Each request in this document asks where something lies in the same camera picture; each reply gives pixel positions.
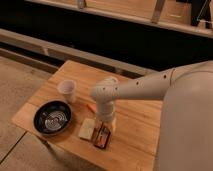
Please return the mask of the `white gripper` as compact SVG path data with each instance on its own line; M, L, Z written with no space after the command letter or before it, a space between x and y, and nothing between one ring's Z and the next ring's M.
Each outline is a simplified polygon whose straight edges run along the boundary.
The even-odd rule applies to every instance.
M96 104L96 122L104 123L110 130L116 129L115 105L113 102Z

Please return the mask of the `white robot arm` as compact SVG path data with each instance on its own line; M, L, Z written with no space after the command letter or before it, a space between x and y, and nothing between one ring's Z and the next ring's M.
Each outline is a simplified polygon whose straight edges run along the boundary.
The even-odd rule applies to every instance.
M161 101L156 171L213 171L213 60L125 82L108 77L91 97L103 122L114 119L116 100Z

